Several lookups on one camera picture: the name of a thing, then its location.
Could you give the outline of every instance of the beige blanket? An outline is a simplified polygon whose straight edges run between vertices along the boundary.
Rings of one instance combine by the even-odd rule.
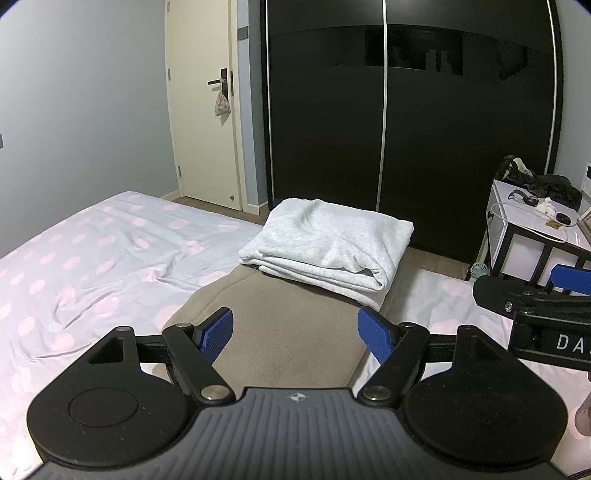
[[[357,302],[244,265],[197,290],[164,328],[220,307],[232,310],[234,334],[214,367],[237,396],[244,386],[344,387],[365,352]]]

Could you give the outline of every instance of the nightstand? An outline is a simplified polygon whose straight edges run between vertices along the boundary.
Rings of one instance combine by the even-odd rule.
[[[571,224],[575,225],[555,230],[546,226],[544,218],[533,213],[534,207],[508,200],[509,194],[515,189],[526,192],[525,189],[497,180],[491,188],[486,209],[491,274],[520,278],[532,286],[545,286],[552,268],[557,264],[591,270],[591,246],[576,225],[579,214],[560,203],[552,202],[556,212],[568,215]],[[493,206],[499,202],[504,205]],[[501,218],[491,214],[491,207]],[[552,241],[524,227],[559,240],[566,238],[567,242]]]

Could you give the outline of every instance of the wooden floor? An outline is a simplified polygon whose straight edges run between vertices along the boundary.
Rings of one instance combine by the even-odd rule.
[[[189,197],[181,197],[175,200],[176,203],[181,203],[182,205],[188,205],[190,207],[195,207],[200,210],[205,210],[207,212],[213,213],[221,213],[222,215],[226,215],[227,217],[237,218],[239,220],[245,220],[250,223],[257,223],[259,225],[264,225],[267,221],[267,217],[269,216],[269,210],[267,206],[261,208],[262,215],[253,215],[251,213],[246,213],[241,210],[233,210],[228,207],[222,207],[221,205],[215,205],[213,203],[204,202],[202,200],[192,199]]]
[[[245,220],[251,223],[257,223],[259,225],[264,225],[269,215],[269,210],[266,207],[262,212],[262,215],[257,216],[189,197],[181,197],[175,200],[175,202],[181,203],[182,205],[199,208],[201,210],[206,210],[208,212],[221,213],[222,215],[226,215],[228,217]],[[468,264],[458,262],[457,260],[452,260],[451,258],[442,257],[441,255],[435,255],[429,252],[423,252],[410,247],[407,248],[404,256],[405,261],[413,267],[441,273],[443,275],[447,275],[448,277],[459,278],[460,280],[464,280],[469,267]]]

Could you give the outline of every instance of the light blue wall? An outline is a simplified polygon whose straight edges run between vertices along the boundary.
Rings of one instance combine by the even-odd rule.
[[[564,107],[555,173],[580,188],[591,161],[591,14],[576,0],[556,0],[564,57]],[[582,210],[591,206],[583,193]]]
[[[261,83],[261,35],[258,0],[238,0],[238,28],[248,26],[249,38],[238,42],[238,75],[242,148],[247,201],[267,201]]]
[[[0,18],[0,257],[126,190],[178,189],[164,0],[20,0]]]

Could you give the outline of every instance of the black wardrobe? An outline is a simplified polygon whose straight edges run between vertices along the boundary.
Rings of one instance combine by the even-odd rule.
[[[472,262],[504,156],[551,173],[561,112],[554,0],[267,0],[271,205],[414,222],[411,245]]]

